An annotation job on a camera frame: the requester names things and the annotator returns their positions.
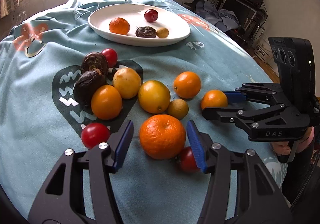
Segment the orange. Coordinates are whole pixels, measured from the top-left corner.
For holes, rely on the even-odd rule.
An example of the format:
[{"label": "orange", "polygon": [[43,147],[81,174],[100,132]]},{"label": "orange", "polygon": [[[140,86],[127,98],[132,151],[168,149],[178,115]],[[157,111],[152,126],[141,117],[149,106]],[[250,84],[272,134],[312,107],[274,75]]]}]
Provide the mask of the orange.
[{"label": "orange", "polygon": [[147,155],[164,160],[181,152],[186,142],[186,131],[177,118],[155,115],[141,125],[139,138]]},{"label": "orange", "polygon": [[130,30],[130,24],[123,18],[115,18],[109,24],[110,32],[127,35]]},{"label": "orange", "polygon": [[117,117],[121,108],[121,95],[113,86],[104,85],[98,88],[92,96],[92,112],[102,120],[110,120]]},{"label": "orange", "polygon": [[183,72],[174,80],[173,89],[179,97],[193,98],[201,89],[200,77],[191,71]]},{"label": "orange", "polygon": [[141,77],[134,69],[119,69],[113,76],[113,86],[119,91],[123,99],[130,99],[138,94]]},{"label": "orange", "polygon": [[210,90],[203,96],[201,100],[201,109],[206,107],[226,107],[228,106],[228,99],[224,92],[220,90]]},{"label": "orange", "polygon": [[142,84],[138,92],[140,106],[151,114],[160,114],[169,106],[170,91],[160,81],[149,80]]}]

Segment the dark brown passion fruit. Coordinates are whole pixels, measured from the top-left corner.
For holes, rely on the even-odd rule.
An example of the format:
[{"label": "dark brown passion fruit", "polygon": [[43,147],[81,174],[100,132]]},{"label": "dark brown passion fruit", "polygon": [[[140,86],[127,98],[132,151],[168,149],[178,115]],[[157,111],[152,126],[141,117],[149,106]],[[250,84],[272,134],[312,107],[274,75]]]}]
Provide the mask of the dark brown passion fruit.
[{"label": "dark brown passion fruit", "polygon": [[155,38],[157,36],[157,32],[154,28],[146,26],[137,28],[136,36],[140,38]]},{"label": "dark brown passion fruit", "polygon": [[95,91],[106,84],[106,75],[100,69],[84,72],[75,84],[73,97],[80,104],[89,106]]},{"label": "dark brown passion fruit", "polygon": [[105,75],[108,74],[108,62],[106,58],[99,52],[91,52],[86,55],[81,64],[81,72],[100,69]]}]

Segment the yellow fruit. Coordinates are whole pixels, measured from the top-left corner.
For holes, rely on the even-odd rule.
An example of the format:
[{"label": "yellow fruit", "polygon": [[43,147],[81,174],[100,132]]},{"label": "yellow fruit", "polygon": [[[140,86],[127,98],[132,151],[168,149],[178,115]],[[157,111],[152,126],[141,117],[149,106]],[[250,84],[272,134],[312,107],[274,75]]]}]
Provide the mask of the yellow fruit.
[{"label": "yellow fruit", "polygon": [[102,120],[111,120],[117,117],[121,108],[121,95],[118,90],[110,85],[98,88],[91,99],[92,112]]},{"label": "yellow fruit", "polygon": [[170,102],[167,113],[179,120],[183,119],[189,112],[189,106],[185,100],[175,99]]},{"label": "yellow fruit", "polygon": [[138,94],[141,77],[131,68],[119,69],[113,76],[113,86],[123,99],[130,99]]},{"label": "yellow fruit", "polygon": [[160,81],[149,80],[142,84],[138,92],[140,106],[151,114],[160,114],[169,106],[170,91]]},{"label": "yellow fruit", "polygon": [[157,29],[157,36],[160,39],[165,39],[166,37],[168,37],[169,35],[169,31],[167,28],[159,28]]}]

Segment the white plate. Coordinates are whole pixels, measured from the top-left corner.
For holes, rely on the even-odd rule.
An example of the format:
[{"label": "white plate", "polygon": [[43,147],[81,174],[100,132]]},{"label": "white plate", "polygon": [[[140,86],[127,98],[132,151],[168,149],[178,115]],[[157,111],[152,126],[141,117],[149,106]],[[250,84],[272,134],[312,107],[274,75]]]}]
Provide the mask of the white plate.
[{"label": "white plate", "polygon": [[[154,9],[159,17],[155,22],[147,22],[144,18],[146,10]],[[114,18],[124,18],[130,24],[130,31],[127,35],[112,33],[109,30],[109,23]],[[101,37],[126,45],[141,47],[168,46],[182,41],[190,35],[189,24],[178,15],[167,10],[143,5],[143,4],[116,4],[103,7],[90,14],[89,26]],[[137,27],[150,26],[154,29],[165,27],[169,30],[166,39],[140,38],[135,32]]]}]

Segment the black heart pattern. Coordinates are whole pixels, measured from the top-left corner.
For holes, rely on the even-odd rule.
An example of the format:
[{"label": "black heart pattern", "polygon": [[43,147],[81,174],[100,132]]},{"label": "black heart pattern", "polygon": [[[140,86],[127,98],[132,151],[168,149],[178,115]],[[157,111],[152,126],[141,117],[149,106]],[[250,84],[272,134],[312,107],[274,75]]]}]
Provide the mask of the black heart pattern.
[{"label": "black heart pattern", "polygon": [[[133,60],[119,61],[114,68],[109,69],[107,83],[111,84],[114,74],[121,68],[134,69],[143,82],[143,69]],[[116,118],[112,120],[100,120],[90,107],[79,105],[73,98],[73,88],[76,81],[81,76],[80,66],[73,65],[60,70],[52,81],[52,100],[58,111],[72,126],[76,133],[81,136],[82,129],[89,123],[102,123],[107,126],[111,133],[118,132],[128,113],[137,101],[137,96],[132,99],[122,100],[122,110]]]}]

